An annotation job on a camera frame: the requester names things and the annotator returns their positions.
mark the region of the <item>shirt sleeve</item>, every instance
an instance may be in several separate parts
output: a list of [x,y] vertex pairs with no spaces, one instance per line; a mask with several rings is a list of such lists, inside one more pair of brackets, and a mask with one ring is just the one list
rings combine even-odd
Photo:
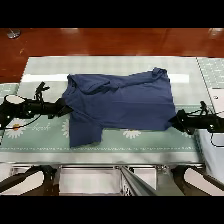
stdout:
[[69,121],[70,147],[101,142],[102,126],[91,117],[72,112]]

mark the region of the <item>shirt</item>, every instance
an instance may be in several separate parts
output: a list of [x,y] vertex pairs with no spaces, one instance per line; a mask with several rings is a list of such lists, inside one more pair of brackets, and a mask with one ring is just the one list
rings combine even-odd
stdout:
[[68,75],[70,147],[100,142],[103,128],[164,131],[176,115],[165,69],[129,76]]

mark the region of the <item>wooden floor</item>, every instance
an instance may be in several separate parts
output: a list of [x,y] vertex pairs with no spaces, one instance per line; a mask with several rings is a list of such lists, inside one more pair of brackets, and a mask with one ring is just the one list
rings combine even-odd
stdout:
[[28,57],[157,55],[224,57],[222,28],[0,28],[0,83],[19,82]]

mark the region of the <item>white flower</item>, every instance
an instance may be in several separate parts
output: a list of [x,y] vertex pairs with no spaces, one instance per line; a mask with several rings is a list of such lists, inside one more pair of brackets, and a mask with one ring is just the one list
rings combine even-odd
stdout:
[[123,132],[123,135],[125,135],[126,138],[135,138],[137,136],[139,136],[141,134],[140,131],[137,131],[137,130],[131,130],[131,129],[126,129],[124,132]]
[[26,130],[26,127],[21,127],[21,128],[17,128],[19,126],[23,126],[26,124],[25,120],[22,119],[14,119],[12,120],[9,125],[7,126],[7,128],[11,128],[13,127],[14,129],[7,129],[6,130],[6,135],[8,135],[8,138],[17,138],[20,135],[23,134],[23,131]]
[[186,132],[182,132],[181,133],[183,136],[185,136],[186,138],[192,138],[193,135],[189,135]]
[[68,138],[68,136],[69,136],[69,120],[68,119],[66,119],[63,122],[61,130],[64,132],[63,135],[65,135],[65,137]]

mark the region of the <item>navy blue fabric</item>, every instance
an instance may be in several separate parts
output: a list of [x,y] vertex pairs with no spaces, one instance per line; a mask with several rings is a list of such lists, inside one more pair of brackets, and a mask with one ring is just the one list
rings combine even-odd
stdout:
[[70,147],[101,141],[103,128],[164,131],[176,115],[165,69],[129,76],[68,75],[63,93],[70,114]]

